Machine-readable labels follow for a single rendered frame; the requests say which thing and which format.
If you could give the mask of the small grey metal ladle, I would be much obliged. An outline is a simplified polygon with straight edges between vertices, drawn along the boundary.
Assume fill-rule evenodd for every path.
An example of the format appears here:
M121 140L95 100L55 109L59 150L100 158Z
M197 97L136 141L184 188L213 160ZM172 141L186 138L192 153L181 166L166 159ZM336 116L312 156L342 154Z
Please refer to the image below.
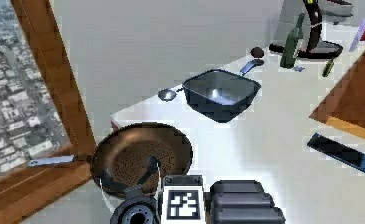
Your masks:
M158 92L158 98L164 102L170 102L175 99L177 93L182 91L182 88L177 90L173 89L162 89Z

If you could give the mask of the small green shaker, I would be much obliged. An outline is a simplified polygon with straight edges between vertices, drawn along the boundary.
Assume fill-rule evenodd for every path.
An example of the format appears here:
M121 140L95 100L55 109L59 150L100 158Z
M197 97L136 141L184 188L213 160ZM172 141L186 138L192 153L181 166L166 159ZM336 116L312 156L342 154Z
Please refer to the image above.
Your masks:
M334 66L334 61L335 59L332 58L330 59L324 66L324 69L322 71L322 76L323 77L327 77L330 73L331 73L331 70L333 69L333 66Z

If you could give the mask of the green glass bottle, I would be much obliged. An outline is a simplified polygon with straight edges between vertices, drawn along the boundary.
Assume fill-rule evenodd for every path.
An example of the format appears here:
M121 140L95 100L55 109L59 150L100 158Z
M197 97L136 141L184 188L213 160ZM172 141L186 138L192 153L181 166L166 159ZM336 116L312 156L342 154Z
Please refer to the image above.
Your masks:
M301 13L298 16L295 27L289 32L286 38L285 47L281 56L280 66L282 68L291 69L297 59L298 51L302 45L303 30L302 25L305 14Z

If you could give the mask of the dark blue flat phone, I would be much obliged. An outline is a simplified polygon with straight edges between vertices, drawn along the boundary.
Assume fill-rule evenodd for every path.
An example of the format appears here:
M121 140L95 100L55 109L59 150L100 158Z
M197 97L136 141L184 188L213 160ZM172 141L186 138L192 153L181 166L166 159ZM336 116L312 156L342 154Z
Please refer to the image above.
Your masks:
M365 153L314 133L307 146L365 173Z

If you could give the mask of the brown round frying pan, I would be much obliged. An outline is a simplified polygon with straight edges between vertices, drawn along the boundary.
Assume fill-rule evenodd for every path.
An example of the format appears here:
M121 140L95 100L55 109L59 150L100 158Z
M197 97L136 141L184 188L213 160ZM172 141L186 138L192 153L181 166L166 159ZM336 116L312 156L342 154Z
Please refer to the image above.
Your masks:
M29 167L55 166L66 163L86 162L95 184L105 193L102 171L107 169L116 182L134 187L145 173L149 156L161 162L160 176L188 173L193 149L188 137L177 128L163 123L143 122L122 127L105 137L89 155L64 155L32 159ZM157 186L148 182L143 187L146 195L153 195ZM122 198L123 195L111 195Z

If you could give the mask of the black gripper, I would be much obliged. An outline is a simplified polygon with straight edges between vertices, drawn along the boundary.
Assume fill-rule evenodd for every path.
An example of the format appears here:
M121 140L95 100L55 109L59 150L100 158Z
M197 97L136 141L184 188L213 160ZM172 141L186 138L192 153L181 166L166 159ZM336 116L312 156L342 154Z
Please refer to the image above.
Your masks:
M107 169L102 171L102 185L105 191L115 196L125 194L124 201L114 210L110 224L160 224L156 199L146 196L142 189L148 182L152 187L159 184L160 168L160 160L155 156L149 156L145 173L137 181L138 185L131 188L116 182Z

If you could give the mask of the window with brown wooden frame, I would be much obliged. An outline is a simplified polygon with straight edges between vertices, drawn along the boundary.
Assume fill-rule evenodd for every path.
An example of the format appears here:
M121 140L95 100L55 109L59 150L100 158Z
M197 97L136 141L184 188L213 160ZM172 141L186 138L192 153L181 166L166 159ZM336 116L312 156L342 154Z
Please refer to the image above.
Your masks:
M95 140L49 0L11 0L70 143L62 155L89 153ZM0 224L18 224L91 179L89 165L21 165L0 177Z

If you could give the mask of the purple flat utensil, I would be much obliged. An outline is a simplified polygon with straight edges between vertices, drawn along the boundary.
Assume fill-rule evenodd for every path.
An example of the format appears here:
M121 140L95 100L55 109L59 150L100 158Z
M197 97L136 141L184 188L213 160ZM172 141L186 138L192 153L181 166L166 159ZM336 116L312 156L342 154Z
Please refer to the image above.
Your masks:
M365 32L365 18L361 21L360 26L359 26L359 28L358 28L355 36L354 36L354 39L351 42L351 45L349 47L350 52L355 51L355 49L357 48L357 45L360 42L360 39L361 39L362 35L364 34L364 32Z

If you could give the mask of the black coffee machine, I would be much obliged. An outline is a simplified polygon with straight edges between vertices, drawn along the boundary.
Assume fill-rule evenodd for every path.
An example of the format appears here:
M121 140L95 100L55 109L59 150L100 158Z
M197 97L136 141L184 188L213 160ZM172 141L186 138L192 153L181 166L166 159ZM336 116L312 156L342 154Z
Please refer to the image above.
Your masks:
M322 39L322 12L318 0L284 0L277 28L269 45L269 50L282 53L290 31L297 23L298 16L304 13L302 25L303 41L298 57L301 59L328 60L338 57L343 47L340 44Z

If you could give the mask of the grey bowl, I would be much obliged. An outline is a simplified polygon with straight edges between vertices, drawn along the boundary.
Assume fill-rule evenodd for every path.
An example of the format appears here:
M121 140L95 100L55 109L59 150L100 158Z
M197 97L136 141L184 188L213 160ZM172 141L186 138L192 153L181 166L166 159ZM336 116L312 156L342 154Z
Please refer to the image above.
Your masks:
M321 8L327 15L351 17L353 4L347 0L325 0Z

